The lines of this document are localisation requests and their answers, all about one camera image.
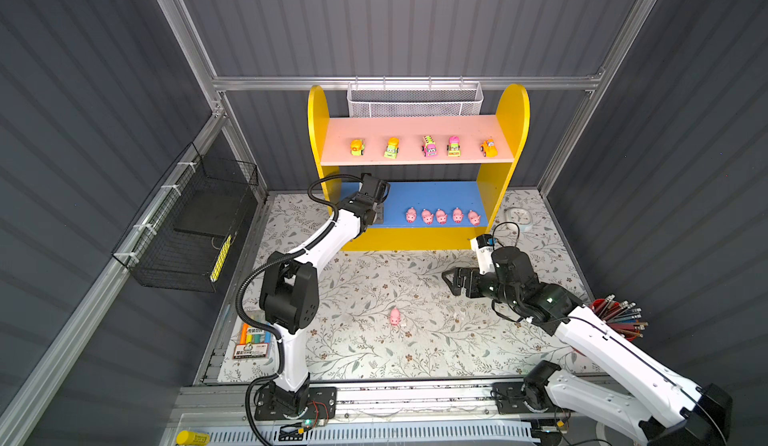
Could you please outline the green toy car orange top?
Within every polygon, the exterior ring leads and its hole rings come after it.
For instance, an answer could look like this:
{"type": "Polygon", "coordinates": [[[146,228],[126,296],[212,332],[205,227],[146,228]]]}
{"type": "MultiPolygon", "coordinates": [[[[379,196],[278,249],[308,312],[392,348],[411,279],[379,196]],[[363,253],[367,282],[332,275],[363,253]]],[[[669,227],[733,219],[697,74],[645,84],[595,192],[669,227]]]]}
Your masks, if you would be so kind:
{"type": "Polygon", "coordinates": [[[399,154],[400,141],[397,137],[390,137],[388,139],[384,157],[387,159],[396,159],[399,154]]]}

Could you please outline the orange toy car green base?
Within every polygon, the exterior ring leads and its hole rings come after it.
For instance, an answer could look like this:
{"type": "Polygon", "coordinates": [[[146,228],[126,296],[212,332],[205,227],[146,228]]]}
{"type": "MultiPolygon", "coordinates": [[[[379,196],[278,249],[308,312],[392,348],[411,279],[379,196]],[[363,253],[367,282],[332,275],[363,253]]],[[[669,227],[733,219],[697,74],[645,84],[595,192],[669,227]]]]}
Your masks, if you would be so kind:
{"type": "Polygon", "coordinates": [[[364,141],[361,139],[354,139],[350,143],[350,154],[355,157],[362,156],[365,151],[364,141]]]}

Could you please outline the pink truck green striped top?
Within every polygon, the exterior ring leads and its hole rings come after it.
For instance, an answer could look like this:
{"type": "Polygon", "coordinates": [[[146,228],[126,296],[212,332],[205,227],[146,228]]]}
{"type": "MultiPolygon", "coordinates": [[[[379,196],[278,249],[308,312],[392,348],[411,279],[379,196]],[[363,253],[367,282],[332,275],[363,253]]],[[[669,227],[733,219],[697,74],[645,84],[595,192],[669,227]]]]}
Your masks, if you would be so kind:
{"type": "Polygon", "coordinates": [[[438,154],[436,142],[431,135],[423,137],[422,153],[426,158],[435,157],[438,154]]]}

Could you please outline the green truck pink mixer drum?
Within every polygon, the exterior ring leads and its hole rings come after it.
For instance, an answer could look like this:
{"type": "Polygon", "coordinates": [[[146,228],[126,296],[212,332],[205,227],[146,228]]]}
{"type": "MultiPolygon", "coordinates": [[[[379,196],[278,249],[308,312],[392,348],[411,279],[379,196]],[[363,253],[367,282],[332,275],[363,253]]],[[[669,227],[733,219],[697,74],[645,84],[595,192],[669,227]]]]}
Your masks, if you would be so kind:
{"type": "Polygon", "coordinates": [[[449,157],[461,156],[460,138],[458,136],[450,136],[446,147],[446,152],[449,157]]]}

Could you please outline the orange yellow toy car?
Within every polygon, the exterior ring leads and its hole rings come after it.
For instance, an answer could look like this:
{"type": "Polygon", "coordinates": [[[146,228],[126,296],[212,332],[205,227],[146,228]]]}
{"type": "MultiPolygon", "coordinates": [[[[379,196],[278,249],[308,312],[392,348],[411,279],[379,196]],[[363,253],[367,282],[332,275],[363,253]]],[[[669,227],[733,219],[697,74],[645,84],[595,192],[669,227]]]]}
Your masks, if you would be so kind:
{"type": "Polygon", "coordinates": [[[480,146],[482,155],[486,158],[498,156],[498,149],[493,138],[486,139],[480,146]]]}

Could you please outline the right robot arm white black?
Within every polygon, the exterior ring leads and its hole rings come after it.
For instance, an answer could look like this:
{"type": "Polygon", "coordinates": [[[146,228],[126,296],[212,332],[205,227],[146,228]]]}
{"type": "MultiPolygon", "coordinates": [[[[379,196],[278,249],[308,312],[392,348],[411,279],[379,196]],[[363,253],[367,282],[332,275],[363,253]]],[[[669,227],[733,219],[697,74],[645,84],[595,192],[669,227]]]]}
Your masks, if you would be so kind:
{"type": "Polygon", "coordinates": [[[488,298],[516,313],[599,366],[624,388],[618,393],[542,360],[516,390],[496,389],[498,406],[522,404],[534,413],[586,415],[639,445],[724,445],[733,400],[715,384],[700,386],[636,347],[566,288],[545,283],[514,246],[495,247],[483,235],[472,246],[478,264],[441,277],[451,293],[488,298]]]}

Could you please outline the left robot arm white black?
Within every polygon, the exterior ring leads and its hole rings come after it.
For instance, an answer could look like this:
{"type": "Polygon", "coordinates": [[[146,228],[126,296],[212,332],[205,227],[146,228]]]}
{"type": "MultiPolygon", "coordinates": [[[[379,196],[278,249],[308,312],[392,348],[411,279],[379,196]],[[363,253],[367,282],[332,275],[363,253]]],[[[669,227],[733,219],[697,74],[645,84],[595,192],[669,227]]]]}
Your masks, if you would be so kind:
{"type": "Polygon", "coordinates": [[[273,401],[291,416],[303,412],[308,403],[310,373],[306,362],[306,330],[320,305],[319,280],[331,259],[373,225],[376,207],[383,204],[390,185],[367,173],[357,177],[336,173],[321,178],[307,189],[310,200],[330,209],[322,227],[288,253],[273,253],[264,272],[259,306],[273,328],[278,368],[268,390],[273,401]],[[331,202],[314,195],[326,182],[356,182],[352,194],[331,202]]]}

